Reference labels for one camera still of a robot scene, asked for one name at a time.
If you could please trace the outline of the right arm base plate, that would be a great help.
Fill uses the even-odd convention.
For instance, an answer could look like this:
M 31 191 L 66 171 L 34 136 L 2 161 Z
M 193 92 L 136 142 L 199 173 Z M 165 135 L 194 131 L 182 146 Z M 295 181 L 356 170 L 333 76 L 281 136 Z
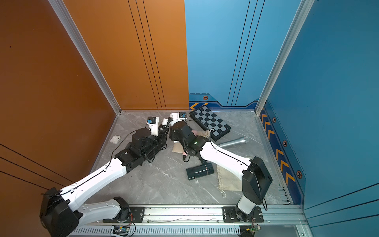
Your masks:
M 237 207 L 224 206 L 222 207 L 223 218 L 225 223 L 234 223 L 234 222 L 256 222 L 263 223 L 264 218 L 262 210 L 259 206 L 255 206 L 249 214 L 244 213 L 239 210 Z

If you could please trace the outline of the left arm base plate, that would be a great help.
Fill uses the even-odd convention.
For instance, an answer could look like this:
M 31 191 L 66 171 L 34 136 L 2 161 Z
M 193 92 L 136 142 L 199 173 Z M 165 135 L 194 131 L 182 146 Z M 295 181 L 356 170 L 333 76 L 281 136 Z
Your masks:
M 103 219 L 103 223 L 142 223 L 145 214 L 145 207 L 132 206 L 122 208 L 121 211 L 113 219 Z

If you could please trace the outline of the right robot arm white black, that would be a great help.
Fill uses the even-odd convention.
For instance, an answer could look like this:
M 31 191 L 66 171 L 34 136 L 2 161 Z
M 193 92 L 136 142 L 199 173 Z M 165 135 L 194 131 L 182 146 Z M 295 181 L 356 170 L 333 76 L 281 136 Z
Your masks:
M 264 203 L 265 195 L 272 184 L 272 176 L 264 161 L 259 157 L 253 159 L 229 152 L 209 138 L 195 135 L 185 121 L 170 124 L 170 139 L 182 145 L 185 157 L 198 157 L 214 163 L 233 175 L 242 184 L 242 196 L 235 207 L 237 219 L 249 222 L 257 205 Z

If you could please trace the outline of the white hair dryer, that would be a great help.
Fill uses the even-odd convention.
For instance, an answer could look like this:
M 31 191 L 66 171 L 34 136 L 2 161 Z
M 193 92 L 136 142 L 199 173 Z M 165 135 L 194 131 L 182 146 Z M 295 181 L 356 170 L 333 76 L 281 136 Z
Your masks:
M 171 127 L 173 124 L 178 122 L 179 120 L 172 120 L 169 116 L 167 118 L 164 118 L 161 125 Z

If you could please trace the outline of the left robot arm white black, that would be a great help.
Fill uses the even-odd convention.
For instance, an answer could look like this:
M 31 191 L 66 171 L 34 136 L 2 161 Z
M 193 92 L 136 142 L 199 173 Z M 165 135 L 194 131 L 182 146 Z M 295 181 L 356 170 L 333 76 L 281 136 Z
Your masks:
M 80 181 L 60 190 L 51 188 L 43 195 L 40 221 L 52 237 L 66 237 L 77 227 L 99 220 L 132 222 L 130 205 L 122 197 L 93 204 L 85 202 L 114 180 L 130 173 L 167 146 L 169 128 L 158 127 L 154 136 L 148 128 L 131 133 L 132 140 L 125 149 L 112 156 L 110 161 Z

